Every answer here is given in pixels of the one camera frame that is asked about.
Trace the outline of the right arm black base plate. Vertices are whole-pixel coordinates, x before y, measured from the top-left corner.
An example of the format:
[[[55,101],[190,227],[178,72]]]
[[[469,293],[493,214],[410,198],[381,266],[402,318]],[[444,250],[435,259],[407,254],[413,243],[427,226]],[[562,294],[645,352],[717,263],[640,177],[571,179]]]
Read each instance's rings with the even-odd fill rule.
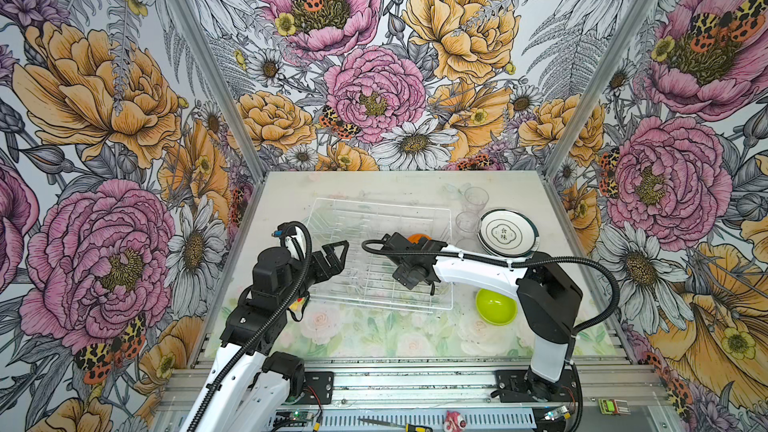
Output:
[[[563,371],[557,382],[548,382],[522,369],[497,370],[494,378],[495,389],[490,396],[502,403],[575,403],[580,393],[571,370]]]

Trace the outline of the green rimmed white plate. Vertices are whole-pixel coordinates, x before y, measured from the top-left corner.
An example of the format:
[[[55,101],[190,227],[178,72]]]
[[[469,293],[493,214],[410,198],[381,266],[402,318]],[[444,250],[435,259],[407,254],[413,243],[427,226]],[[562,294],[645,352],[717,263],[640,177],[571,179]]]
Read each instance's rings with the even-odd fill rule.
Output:
[[[502,208],[481,216],[478,238],[487,252],[506,258],[531,256],[540,242],[539,231],[528,217]]]

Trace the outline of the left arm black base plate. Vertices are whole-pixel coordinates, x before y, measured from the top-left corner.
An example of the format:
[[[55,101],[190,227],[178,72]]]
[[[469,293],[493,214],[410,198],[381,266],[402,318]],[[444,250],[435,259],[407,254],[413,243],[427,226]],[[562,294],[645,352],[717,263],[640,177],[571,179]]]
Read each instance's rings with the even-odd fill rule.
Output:
[[[303,388],[296,396],[290,396],[287,405],[329,405],[334,393],[333,372],[307,371]]]

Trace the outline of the orange plastic bowl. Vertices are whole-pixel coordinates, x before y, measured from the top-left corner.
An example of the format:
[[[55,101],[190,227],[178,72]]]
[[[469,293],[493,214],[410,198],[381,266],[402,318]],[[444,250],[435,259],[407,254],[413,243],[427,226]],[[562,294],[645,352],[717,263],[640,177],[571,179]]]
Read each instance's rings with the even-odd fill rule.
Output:
[[[426,234],[413,234],[408,237],[408,241],[413,244],[418,244],[422,240],[430,240],[430,237]]]

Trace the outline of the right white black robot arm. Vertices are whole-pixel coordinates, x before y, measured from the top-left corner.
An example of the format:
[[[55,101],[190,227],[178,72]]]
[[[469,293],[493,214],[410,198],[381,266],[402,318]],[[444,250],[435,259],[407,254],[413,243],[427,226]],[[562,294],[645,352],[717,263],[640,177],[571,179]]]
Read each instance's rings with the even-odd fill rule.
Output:
[[[544,252],[535,252],[528,258],[492,256],[432,239],[412,242],[400,233],[365,240],[361,248],[388,258],[395,265],[394,280],[409,290],[420,283],[453,283],[515,300],[535,336],[534,352],[521,390],[523,396],[533,401],[554,399],[578,335],[604,322],[619,308],[620,286],[615,275],[584,257],[551,256]],[[581,323],[576,320],[583,292],[562,268],[564,264],[592,268],[610,286],[605,309]]]

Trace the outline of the lime green plastic bowl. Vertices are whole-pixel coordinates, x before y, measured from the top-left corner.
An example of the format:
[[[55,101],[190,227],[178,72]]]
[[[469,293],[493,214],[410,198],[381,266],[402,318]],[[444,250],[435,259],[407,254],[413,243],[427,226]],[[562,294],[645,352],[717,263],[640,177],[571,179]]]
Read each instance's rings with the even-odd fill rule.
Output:
[[[511,324],[518,313],[517,302],[513,298],[485,289],[476,293],[475,306],[479,316],[494,326]]]

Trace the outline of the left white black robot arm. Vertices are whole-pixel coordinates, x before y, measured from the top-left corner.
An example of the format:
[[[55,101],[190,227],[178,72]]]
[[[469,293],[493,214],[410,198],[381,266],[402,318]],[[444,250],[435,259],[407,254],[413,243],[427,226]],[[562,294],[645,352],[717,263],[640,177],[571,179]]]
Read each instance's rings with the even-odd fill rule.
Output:
[[[304,361],[272,348],[296,317],[290,307],[344,270],[350,244],[342,240],[315,251],[308,228],[296,221],[279,225],[273,236],[279,244],[258,254],[252,284],[226,319],[182,431],[264,431],[281,405],[303,393]]]

